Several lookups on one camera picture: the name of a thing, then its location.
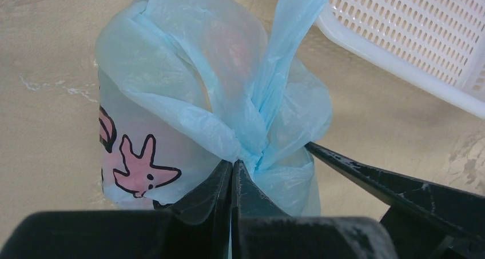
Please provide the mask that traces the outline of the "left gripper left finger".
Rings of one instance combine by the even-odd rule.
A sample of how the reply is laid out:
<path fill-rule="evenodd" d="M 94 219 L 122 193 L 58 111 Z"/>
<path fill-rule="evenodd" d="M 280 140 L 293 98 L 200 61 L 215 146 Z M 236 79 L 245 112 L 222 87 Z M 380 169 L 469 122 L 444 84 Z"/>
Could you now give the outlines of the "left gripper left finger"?
<path fill-rule="evenodd" d="M 154 201 L 170 214 L 161 258 L 228 258 L 233 164 L 220 161 L 209 177 L 173 204 Z"/>

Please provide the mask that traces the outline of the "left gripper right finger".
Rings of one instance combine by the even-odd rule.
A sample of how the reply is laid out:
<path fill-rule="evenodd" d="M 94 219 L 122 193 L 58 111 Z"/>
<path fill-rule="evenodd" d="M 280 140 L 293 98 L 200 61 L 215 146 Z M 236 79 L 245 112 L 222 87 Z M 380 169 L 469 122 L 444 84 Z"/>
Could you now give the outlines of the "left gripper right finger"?
<path fill-rule="evenodd" d="M 232 173 L 232 258 L 298 258 L 296 217 L 281 210 L 256 186 L 242 160 Z"/>

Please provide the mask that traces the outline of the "light blue plastic bag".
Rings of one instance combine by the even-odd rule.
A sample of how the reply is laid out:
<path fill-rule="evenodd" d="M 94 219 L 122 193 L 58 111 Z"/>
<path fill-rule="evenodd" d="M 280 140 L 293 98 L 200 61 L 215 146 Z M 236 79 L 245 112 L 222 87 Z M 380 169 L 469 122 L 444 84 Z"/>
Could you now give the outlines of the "light blue plastic bag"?
<path fill-rule="evenodd" d="M 278 0 L 270 33 L 234 0 L 134 0 L 102 29 L 102 191 L 123 209 L 183 198 L 222 161 L 292 216 L 318 216 L 305 149 L 328 130 L 327 87 L 296 57 L 328 0 Z"/>

